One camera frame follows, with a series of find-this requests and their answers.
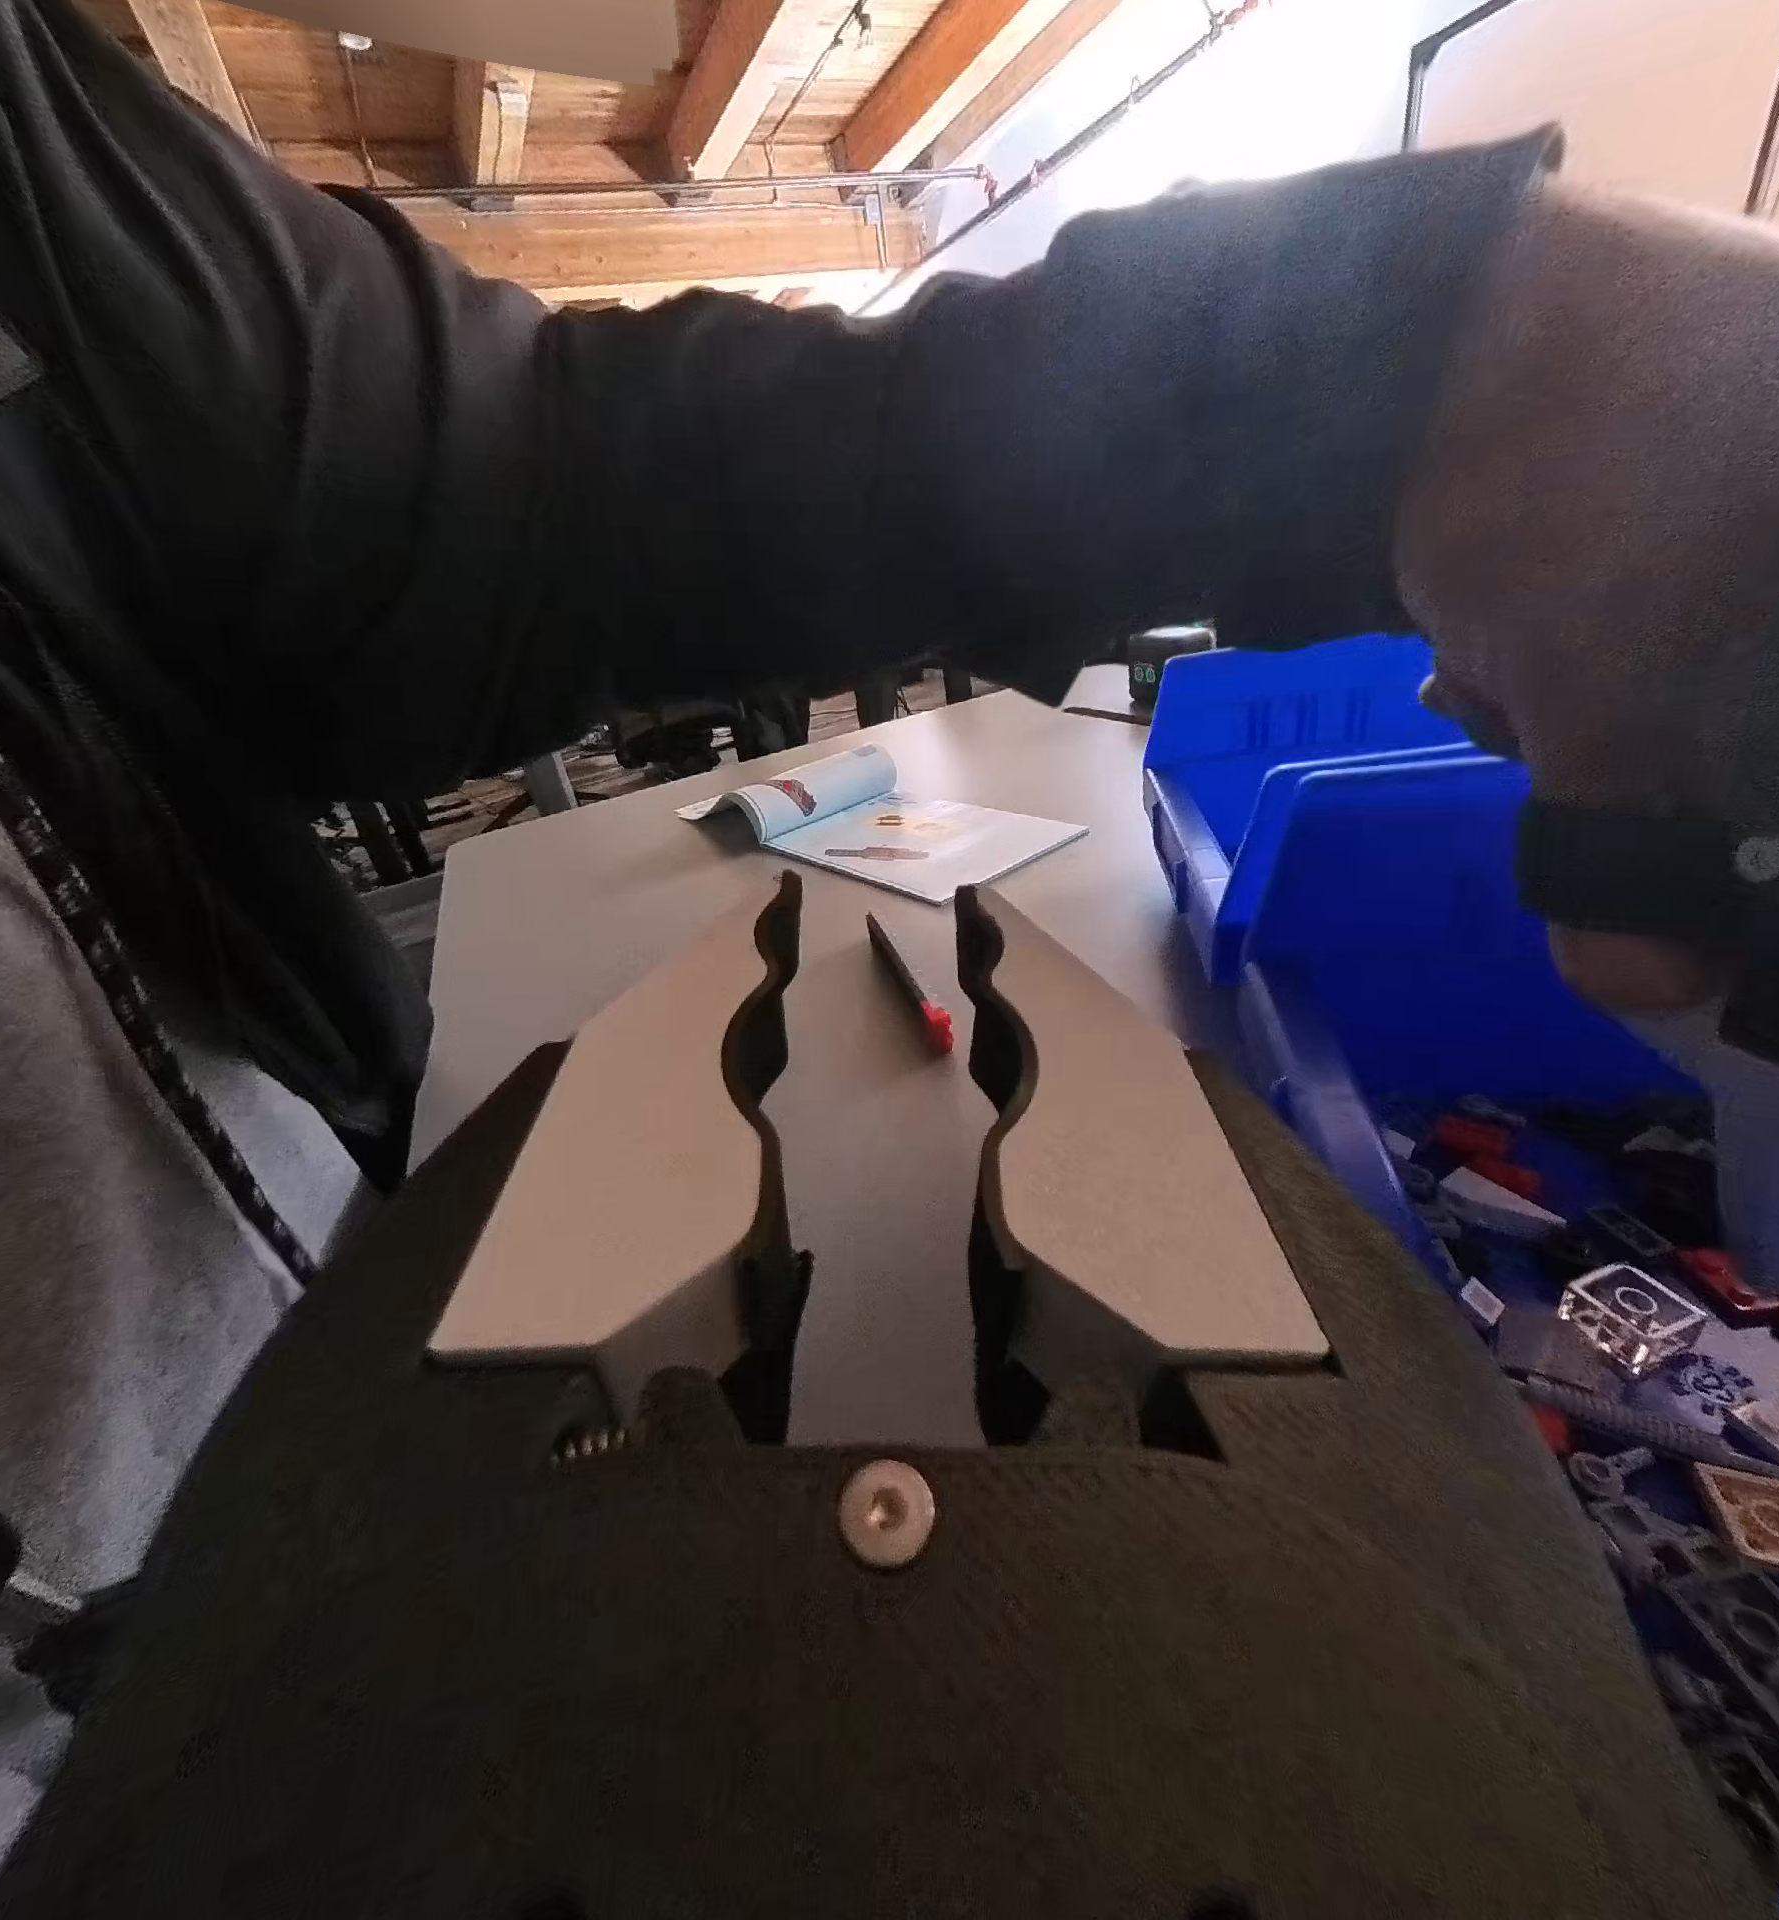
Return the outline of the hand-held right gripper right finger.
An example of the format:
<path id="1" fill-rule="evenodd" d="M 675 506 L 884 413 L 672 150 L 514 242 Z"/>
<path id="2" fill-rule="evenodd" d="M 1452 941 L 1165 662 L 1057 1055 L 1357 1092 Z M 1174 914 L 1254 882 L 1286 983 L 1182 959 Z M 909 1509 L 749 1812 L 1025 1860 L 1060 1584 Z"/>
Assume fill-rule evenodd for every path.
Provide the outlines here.
<path id="1" fill-rule="evenodd" d="M 967 1074 L 989 1108 L 968 1232 L 974 1407 L 1085 1381 L 1332 1363 L 1188 1048 L 992 886 L 952 898 Z"/>

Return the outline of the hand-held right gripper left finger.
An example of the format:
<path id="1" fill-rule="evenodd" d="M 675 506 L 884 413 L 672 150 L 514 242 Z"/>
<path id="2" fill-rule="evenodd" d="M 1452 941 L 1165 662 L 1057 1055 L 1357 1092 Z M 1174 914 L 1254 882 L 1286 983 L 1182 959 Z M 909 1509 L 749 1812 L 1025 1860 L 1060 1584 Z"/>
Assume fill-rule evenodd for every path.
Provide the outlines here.
<path id="1" fill-rule="evenodd" d="M 610 1399 L 714 1381 L 801 1312 L 764 1098 L 786 1066 L 803 883 L 778 875 L 569 1041 L 426 1358 L 564 1363 Z"/>

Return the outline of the blue plastic storage bin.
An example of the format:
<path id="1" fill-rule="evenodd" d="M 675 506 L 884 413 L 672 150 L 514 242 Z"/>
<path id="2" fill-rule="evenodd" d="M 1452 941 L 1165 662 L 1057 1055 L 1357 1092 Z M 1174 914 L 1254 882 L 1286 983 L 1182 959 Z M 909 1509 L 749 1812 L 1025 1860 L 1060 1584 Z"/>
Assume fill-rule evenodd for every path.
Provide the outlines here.
<path id="1" fill-rule="evenodd" d="M 1262 1092 L 1456 1309 L 1460 1283 L 1402 1221 L 1380 1101 L 1621 1106 L 1670 1095 L 1703 1098 L 1711 1121 L 1690 1077 L 1569 990 L 1518 906 L 1509 854 L 1525 789 L 1518 767 L 1476 753 L 1308 773 L 1234 983 Z M 1779 1297 L 1741 1283 L 1779 1312 Z M 1505 1396 L 1527 1411 L 1510 1379 Z"/>
<path id="2" fill-rule="evenodd" d="M 1246 928 L 1308 773 L 1469 753 L 1419 700 L 1419 635 L 1349 635 L 1292 652 L 1170 660 L 1143 761 L 1152 846 L 1215 988 L 1239 975 Z"/>

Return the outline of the long dark grey brick plate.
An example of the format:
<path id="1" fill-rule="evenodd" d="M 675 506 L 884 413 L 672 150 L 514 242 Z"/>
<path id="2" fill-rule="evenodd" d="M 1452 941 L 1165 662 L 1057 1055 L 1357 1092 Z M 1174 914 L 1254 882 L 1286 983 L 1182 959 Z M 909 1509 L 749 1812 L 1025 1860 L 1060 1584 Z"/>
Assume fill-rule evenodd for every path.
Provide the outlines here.
<path id="1" fill-rule="evenodd" d="M 900 994 L 900 999 L 907 1004 L 912 1018 L 919 1022 L 919 1015 L 916 1015 L 919 1002 L 920 999 L 939 1002 L 939 999 L 935 994 L 929 994 L 929 988 L 923 983 L 923 978 L 919 975 L 913 964 L 905 958 L 902 948 L 894 943 L 891 929 L 876 918 L 875 912 L 867 912 L 863 915 L 863 926 L 864 926 L 864 934 L 867 934 L 867 943 L 872 948 L 872 955 L 876 958 L 876 964 L 882 967 L 886 978 L 893 983 L 893 990 Z"/>

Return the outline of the pile of mixed toy bricks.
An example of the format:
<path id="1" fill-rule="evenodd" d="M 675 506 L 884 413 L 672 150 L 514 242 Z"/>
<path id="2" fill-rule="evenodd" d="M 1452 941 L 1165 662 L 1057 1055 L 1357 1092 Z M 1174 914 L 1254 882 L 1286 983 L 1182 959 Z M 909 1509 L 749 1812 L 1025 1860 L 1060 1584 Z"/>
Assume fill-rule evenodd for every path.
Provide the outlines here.
<path id="1" fill-rule="evenodd" d="M 1670 1724 L 1779 1888 L 1779 1312 L 1723 1241 L 1708 1104 L 1395 1097 L 1377 1123 L 1402 1221 L 1460 1283 Z"/>

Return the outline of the person's left forearm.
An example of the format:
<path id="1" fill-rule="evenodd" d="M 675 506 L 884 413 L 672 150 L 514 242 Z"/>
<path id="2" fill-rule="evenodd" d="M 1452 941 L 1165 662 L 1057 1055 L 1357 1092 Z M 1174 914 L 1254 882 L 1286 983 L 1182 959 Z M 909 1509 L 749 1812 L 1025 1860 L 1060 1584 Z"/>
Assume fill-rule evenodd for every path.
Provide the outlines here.
<path id="1" fill-rule="evenodd" d="M 1558 153 L 1182 188 L 875 320 L 694 293 L 548 321 L 562 547 L 518 715 L 825 691 L 920 649 L 1053 702 L 1152 627 L 1406 630 L 1399 493 Z"/>

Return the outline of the grey desk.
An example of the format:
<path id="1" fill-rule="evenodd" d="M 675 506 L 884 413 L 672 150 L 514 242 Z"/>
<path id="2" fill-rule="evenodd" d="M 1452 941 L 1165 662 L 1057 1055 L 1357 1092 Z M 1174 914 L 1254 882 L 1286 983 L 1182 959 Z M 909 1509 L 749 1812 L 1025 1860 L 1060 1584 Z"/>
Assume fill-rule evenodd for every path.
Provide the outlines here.
<path id="1" fill-rule="evenodd" d="M 1143 805 L 1143 734 L 1105 716 L 986 694 L 870 730 L 919 798 L 992 805 L 1088 827 L 998 886 L 1030 918 L 1185 1044 L 1232 1044 L 1178 926 Z M 683 824 L 680 803 L 739 770 L 491 832 L 451 850 L 432 959 L 434 1045 L 414 1151 L 432 1151 L 537 1045 L 685 948 L 780 862 L 731 819 Z M 806 871 L 788 1059 L 764 1111 L 782 1143 L 795 1244 L 811 1281 L 786 1438 L 797 1448 L 971 1448 L 967 1253 L 989 1101 L 961 1058 L 909 1038 L 867 951 L 876 912 L 944 993 L 952 914 Z"/>

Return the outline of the person's left hand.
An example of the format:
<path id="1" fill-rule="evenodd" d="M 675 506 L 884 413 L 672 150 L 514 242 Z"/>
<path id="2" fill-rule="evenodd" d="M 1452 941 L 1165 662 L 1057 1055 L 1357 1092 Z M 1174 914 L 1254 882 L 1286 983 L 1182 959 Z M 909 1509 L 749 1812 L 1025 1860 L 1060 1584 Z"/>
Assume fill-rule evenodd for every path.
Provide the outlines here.
<path id="1" fill-rule="evenodd" d="M 1779 610 L 1779 227 L 1541 181 L 1395 574 L 1424 700 L 1542 798 L 1725 812 Z"/>

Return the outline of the brick instruction booklet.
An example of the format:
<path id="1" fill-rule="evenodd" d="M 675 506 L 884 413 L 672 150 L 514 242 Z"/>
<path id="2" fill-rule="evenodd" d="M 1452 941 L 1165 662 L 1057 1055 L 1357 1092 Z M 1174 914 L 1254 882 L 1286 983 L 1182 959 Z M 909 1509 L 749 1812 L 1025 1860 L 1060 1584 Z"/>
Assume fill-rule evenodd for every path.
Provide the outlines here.
<path id="1" fill-rule="evenodd" d="M 893 756 L 872 743 L 680 805 L 675 816 L 739 819 L 760 850 L 935 906 L 1089 832 L 1074 820 L 916 798 L 900 787 Z"/>

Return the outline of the person's grey sweatshirt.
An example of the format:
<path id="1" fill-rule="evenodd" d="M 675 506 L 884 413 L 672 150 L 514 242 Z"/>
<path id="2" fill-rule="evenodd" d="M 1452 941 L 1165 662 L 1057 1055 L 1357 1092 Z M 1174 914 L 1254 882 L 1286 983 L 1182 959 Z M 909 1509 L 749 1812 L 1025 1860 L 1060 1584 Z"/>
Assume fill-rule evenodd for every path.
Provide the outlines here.
<path id="1" fill-rule="evenodd" d="M 377 1201 L 339 1138 L 170 999 L 167 1032 L 315 1258 Z M 297 1283 L 161 1106 L 0 820 L 0 1516 L 63 1597 L 130 1578 Z M 0 1860 L 70 1724 L 0 1638 Z"/>

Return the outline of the person's black jacket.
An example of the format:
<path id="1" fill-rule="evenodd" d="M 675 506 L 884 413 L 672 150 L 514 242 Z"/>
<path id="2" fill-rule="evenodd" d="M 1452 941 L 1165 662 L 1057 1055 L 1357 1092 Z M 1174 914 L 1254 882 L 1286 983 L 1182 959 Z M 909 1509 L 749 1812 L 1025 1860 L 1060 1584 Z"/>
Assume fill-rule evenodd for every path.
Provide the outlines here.
<path id="1" fill-rule="evenodd" d="M 573 330 L 0 4 L 0 753 L 141 973 L 378 1189 L 431 1015 L 316 842 L 626 700 Z"/>

